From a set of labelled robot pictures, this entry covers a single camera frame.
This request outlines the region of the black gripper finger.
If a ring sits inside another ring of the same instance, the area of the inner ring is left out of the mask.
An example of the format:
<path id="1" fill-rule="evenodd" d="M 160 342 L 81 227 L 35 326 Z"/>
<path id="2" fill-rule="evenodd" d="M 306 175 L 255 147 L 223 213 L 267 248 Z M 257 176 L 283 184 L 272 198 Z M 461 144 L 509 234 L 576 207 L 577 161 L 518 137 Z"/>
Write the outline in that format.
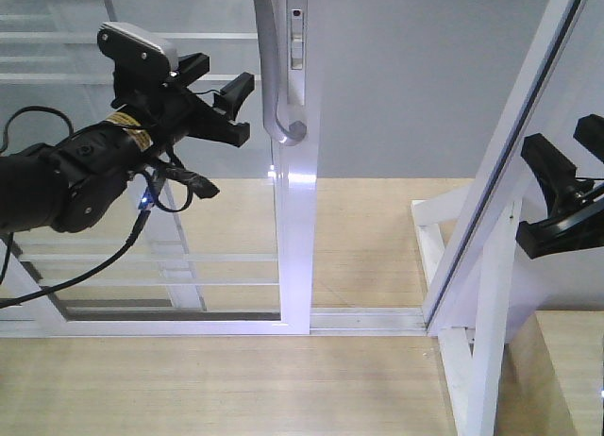
<path id="1" fill-rule="evenodd" d="M 602 226 L 577 226 L 565 230 L 557 226 L 539 226 L 522 222 L 516 242 L 532 260 L 559 253 L 603 246 Z"/>
<path id="2" fill-rule="evenodd" d="M 537 179 L 549 218 L 570 214 L 603 194 L 603 184 L 576 177 L 577 166 L 541 133 L 524 139 L 521 157 Z"/>
<path id="3" fill-rule="evenodd" d="M 203 53 L 193 53 L 178 58 L 175 71 L 167 78 L 168 84 L 185 90 L 200 77 L 210 71 L 210 57 Z M 255 89 L 255 77 L 247 72 L 229 81 L 220 90 L 213 90 L 212 108 L 229 121 L 234 121 L 244 102 Z"/>
<path id="4" fill-rule="evenodd" d="M 199 109 L 188 119 L 188 136 L 196 139 L 243 146 L 250 138 L 249 123 L 235 123 L 216 109 Z"/>

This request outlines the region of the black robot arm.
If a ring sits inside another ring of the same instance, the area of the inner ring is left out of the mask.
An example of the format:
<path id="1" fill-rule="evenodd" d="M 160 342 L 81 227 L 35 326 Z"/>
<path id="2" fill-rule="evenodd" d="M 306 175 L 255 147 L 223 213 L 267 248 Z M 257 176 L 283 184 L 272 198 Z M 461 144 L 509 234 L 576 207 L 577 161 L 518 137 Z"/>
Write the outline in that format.
<path id="1" fill-rule="evenodd" d="M 1 159 L 3 233 L 89 228 L 148 167 L 186 186 L 190 197 L 212 198 L 218 188 L 185 169 L 174 144 L 191 137 L 240 147 L 249 139 L 249 124 L 235 118 L 254 90 L 253 75 L 238 75 L 208 105 L 188 88 L 209 71 L 207 55 L 181 57 L 171 43 L 129 23 L 102 24 L 97 45 L 115 64 L 114 112 L 56 145 L 37 143 Z"/>

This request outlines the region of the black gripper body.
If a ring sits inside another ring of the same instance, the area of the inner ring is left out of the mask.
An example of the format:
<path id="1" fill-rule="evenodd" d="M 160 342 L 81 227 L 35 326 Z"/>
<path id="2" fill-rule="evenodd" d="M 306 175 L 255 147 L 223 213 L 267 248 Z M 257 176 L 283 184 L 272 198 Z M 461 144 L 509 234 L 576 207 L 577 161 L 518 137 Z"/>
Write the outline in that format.
<path id="1" fill-rule="evenodd" d="M 199 109 L 211 108 L 189 87 L 185 90 L 168 84 L 169 75 L 160 78 L 113 63 L 114 112 L 97 125 L 97 130 L 118 144 L 177 143 L 189 137 L 189 117 Z"/>

